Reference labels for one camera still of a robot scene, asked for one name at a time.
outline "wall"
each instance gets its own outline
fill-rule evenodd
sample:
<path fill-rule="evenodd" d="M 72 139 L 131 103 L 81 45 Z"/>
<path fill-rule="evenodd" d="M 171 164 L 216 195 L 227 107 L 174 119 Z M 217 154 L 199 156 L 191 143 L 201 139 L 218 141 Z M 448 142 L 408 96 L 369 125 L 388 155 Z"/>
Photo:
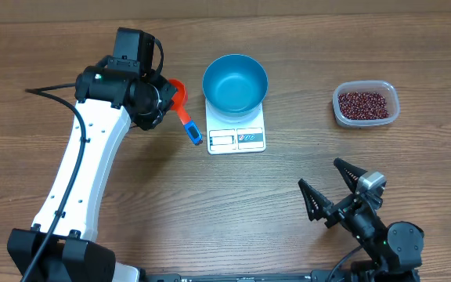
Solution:
<path fill-rule="evenodd" d="M 451 0 L 0 0 L 0 23 L 451 12 Z"/>

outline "wood grain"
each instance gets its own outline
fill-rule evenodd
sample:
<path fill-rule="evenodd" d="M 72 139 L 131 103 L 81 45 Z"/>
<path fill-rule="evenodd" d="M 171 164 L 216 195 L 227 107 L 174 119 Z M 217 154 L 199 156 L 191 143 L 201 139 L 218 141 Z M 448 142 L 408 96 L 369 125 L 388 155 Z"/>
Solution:
<path fill-rule="evenodd" d="M 433 12 L 451 12 L 451 0 L 0 0 L 0 24 Z"/>
<path fill-rule="evenodd" d="M 164 75 L 186 83 L 203 132 L 200 83 L 213 59 L 253 56 L 270 89 L 261 154 L 210 156 L 173 113 L 156 130 L 129 132 L 99 220 L 98 242 L 119 261 L 149 273 L 328 269 L 356 242 L 307 220 L 297 181 L 340 200 L 347 191 L 332 160 L 343 157 L 388 177 L 386 224 L 424 229 L 423 281 L 451 280 L 451 13 L 434 13 L 0 25 L 0 281 L 20 278 L 5 244 L 44 202 L 72 121 L 23 89 L 74 81 L 112 52 L 120 26 L 162 41 Z M 401 114 L 382 128 L 339 128 L 331 95 L 363 79 L 391 82 Z"/>

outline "blue bowl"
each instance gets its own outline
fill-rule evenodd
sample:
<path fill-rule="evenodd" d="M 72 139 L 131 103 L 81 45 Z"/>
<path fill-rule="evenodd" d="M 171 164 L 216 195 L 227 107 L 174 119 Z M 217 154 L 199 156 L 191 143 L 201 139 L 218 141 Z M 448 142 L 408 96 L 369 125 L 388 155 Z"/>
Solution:
<path fill-rule="evenodd" d="M 269 81 L 260 63 L 249 56 L 231 54 L 216 59 L 204 72 L 203 93 L 226 115 L 253 111 L 267 95 Z"/>

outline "white container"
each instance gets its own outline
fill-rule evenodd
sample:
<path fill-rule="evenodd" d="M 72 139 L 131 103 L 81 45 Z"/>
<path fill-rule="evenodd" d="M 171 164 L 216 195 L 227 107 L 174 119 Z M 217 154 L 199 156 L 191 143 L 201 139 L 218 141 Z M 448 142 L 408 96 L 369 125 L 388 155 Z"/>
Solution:
<path fill-rule="evenodd" d="M 346 118 L 338 104 L 338 96 L 347 92 L 377 92 L 381 94 L 386 102 L 389 112 L 388 118 L 377 120 L 350 120 Z M 386 81 L 352 81 L 342 83 L 334 92 L 334 113 L 337 123 L 345 128 L 364 128 L 376 125 L 392 123 L 399 116 L 398 93 L 392 85 Z"/>

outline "blue handle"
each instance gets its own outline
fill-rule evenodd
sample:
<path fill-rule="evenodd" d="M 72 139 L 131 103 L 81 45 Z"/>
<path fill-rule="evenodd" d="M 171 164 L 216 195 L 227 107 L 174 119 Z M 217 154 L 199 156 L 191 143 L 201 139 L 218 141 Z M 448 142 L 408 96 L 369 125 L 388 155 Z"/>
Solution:
<path fill-rule="evenodd" d="M 194 145 L 200 145 L 203 142 L 203 137 L 201 136 L 199 128 L 196 126 L 194 121 L 189 121 L 184 125 L 184 129 L 187 135 L 193 141 Z"/>

